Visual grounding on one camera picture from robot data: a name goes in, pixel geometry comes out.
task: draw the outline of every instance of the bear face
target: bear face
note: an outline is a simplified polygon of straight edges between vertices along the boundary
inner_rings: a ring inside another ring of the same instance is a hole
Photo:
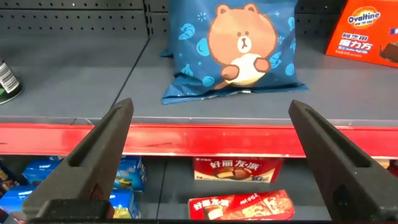
[[[277,33],[270,19],[247,4],[243,9],[230,9],[221,4],[211,23],[208,44],[213,58],[230,65],[245,54],[266,58],[277,45]]]

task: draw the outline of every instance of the red shelf edge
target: red shelf edge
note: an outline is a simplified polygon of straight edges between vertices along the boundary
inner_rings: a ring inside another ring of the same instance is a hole
[[[66,156],[91,125],[0,124],[0,154]],[[398,128],[338,127],[370,156],[398,159]],[[305,157],[293,126],[131,124],[126,155]]]

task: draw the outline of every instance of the brown bear illustration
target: brown bear illustration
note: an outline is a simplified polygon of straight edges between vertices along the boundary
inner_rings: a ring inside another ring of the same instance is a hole
[[[224,81],[215,89],[229,84],[253,86],[271,69],[267,57],[276,48],[277,40],[271,20],[260,14],[255,4],[242,9],[220,4],[208,33],[211,55],[223,66]]]

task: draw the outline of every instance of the ovaltine logo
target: ovaltine logo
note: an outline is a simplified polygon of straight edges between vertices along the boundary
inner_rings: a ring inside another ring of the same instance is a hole
[[[355,29],[366,29],[373,25],[380,16],[381,13],[375,7],[365,6],[355,10],[348,18],[348,23]]]

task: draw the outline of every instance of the can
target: can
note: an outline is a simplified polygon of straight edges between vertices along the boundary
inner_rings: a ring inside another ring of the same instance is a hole
[[[23,90],[22,84],[15,77],[3,59],[0,59],[0,105],[17,97]]]

